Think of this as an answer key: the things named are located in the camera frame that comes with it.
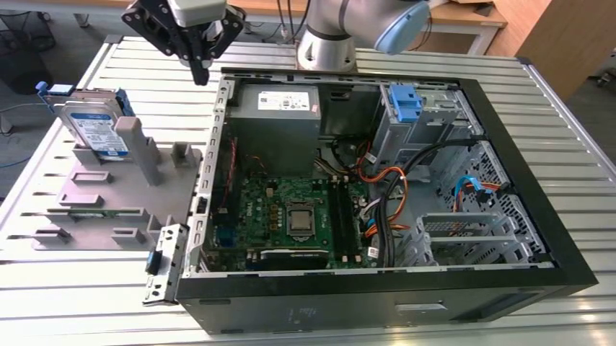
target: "black power cord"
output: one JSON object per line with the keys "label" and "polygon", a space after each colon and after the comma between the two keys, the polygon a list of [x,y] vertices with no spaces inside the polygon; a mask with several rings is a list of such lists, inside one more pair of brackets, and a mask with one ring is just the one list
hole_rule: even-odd
{"label": "black power cord", "polygon": [[287,42],[290,42],[290,41],[292,41],[292,40],[295,39],[295,37],[299,35],[300,29],[302,29],[303,26],[304,26],[306,16],[308,15],[308,9],[310,9],[310,1],[311,1],[311,0],[307,0],[307,2],[306,2],[304,15],[300,17],[299,27],[298,27],[298,29],[295,30],[295,33],[292,34],[292,36],[291,36],[291,38],[287,40]]}
{"label": "black power cord", "polygon": [[[426,146],[417,154],[405,162],[402,166],[402,171],[405,175],[414,169],[414,167],[421,163],[421,161],[430,156],[434,152],[441,150],[447,146],[474,146],[482,138],[465,138],[465,139],[451,139],[442,141]],[[378,251],[378,262],[382,264],[382,267],[393,267],[395,265],[394,261],[394,235],[391,234],[391,228],[387,220],[387,198],[393,193],[395,185],[399,183],[399,179],[393,179],[389,182],[387,188],[381,195],[381,201],[377,204],[374,211],[374,221],[377,224],[377,234],[379,248]]]}
{"label": "black power cord", "polygon": [[427,19],[427,26],[425,28],[425,31],[423,31],[423,35],[421,37],[421,41],[419,41],[419,44],[417,45],[417,47],[414,47],[413,49],[410,49],[410,51],[415,51],[417,49],[419,49],[423,44],[427,42],[430,36],[431,36],[431,13],[429,14],[430,17]]}
{"label": "black power cord", "polygon": [[291,37],[295,37],[295,28],[292,27],[291,0],[287,0],[288,26],[291,27]]}

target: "aluminum extrusion table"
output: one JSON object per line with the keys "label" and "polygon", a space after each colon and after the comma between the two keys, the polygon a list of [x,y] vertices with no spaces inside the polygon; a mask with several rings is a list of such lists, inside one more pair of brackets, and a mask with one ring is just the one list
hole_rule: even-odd
{"label": "aluminum extrusion table", "polygon": [[[127,90],[147,136],[208,142],[220,66],[295,67],[292,46],[234,43],[195,86],[190,71],[140,37],[105,43],[79,87]],[[490,323],[208,336],[180,306],[143,308],[145,252],[37,252],[71,170],[72,137],[53,123],[0,208],[0,330],[28,345],[234,341],[288,345],[616,345],[616,169],[532,66],[513,58],[357,51],[359,72],[477,79],[600,284]]]}

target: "floor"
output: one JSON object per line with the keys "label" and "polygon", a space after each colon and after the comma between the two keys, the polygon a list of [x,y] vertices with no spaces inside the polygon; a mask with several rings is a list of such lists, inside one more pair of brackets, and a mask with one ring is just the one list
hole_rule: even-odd
{"label": "floor", "polygon": [[[85,29],[77,26],[69,14],[52,13],[51,17],[49,27],[56,37],[56,47],[43,53],[43,59],[53,75],[55,82],[76,84],[105,36],[108,34],[136,34],[117,18],[111,16],[92,15],[89,18],[91,26]],[[267,39],[267,42],[276,42],[282,40],[279,35],[267,38],[275,29],[275,24],[266,23],[254,28],[251,35],[242,34],[239,40],[260,42],[262,39]],[[31,102],[40,102],[36,96],[13,94],[0,82],[0,109]],[[605,153],[612,160],[616,160],[616,139],[613,137],[616,92],[596,88],[593,82],[588,81],[566,104]],[[0,136],[0,167],[21,161],[32,155],[53,122],[52,115],[41,106],[21,107],[4,113],[4,116],[15,126],[15,134],[9,137]],[[25,163],[1,168],[0,203],[10,190],[24,165]]]}

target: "wooden desk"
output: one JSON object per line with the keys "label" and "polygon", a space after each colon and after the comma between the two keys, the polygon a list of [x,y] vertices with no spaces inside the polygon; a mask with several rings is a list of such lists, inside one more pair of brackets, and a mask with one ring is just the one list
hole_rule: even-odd
{"label": "wooden desk", "polygon": [[[117,15],[131,2],[132,0],[4,0],[0,8]],[[276,0],[228,0],[228,3],[246,10],[248,14],[247,19],[251,22],[279,22]],[[280,4],[286,17],[287,2],[280,1]],[[304,8],[306,0],[292,0],[291,15],[295,23],[299,23]],[[437,6],[431,9],[431,31],[434,33],[473,35],[474,38],[470,41],[467,54],[482,55],[492,43],[498,28],[505,27],[508,21],[496,9],[492,11],[489,17],[473,13],[473,9],[473,5],[462,5],[453,2]],[[439,36],[434,35],[433,41],[437,40],[439,40]]]}

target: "white cable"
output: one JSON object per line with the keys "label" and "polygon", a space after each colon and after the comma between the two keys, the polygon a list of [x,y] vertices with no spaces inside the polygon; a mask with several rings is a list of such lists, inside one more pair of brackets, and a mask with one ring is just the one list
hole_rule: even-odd
{"label": "white cable", "polygon": [[10,107],[0,110],[0,113],[8,112],[9,110],[13,110],[13,109],[24,107],[24,106],[47,106],[47,103],[21,103],[20,105],[15,105],[15,106],[10,106]]}
{"label": "white cable", "polygon": [[381,200],[381,199],[377,198],[375,200],[373,200],[373,201],[366,205],[366,207],[363,207],[362,210],[359,210],[359,218],[361,218],[362,220],[365,219],[367,212],[369,212],[370,209],[377,205],[377,203],[378,203],[379,200]]}

